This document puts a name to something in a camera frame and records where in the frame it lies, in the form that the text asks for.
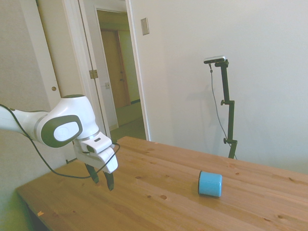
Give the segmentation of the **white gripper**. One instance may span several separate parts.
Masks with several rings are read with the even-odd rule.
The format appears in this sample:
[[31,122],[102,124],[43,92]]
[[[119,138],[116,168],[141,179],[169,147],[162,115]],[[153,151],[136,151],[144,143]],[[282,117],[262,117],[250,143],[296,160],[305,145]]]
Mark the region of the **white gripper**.
[[97,184],[99,182],[99,177],[95,168],[102,168],[106,178],[108,190],[112,191],[115,185],[113,172],[118,167],[118,162],[113,148],[108,147],[97,154],[88,151],[87,148],[82,149],[81,144],[77,141],[74,141],[73,147],[77,159],[86,164],[86,169],[94,183]]

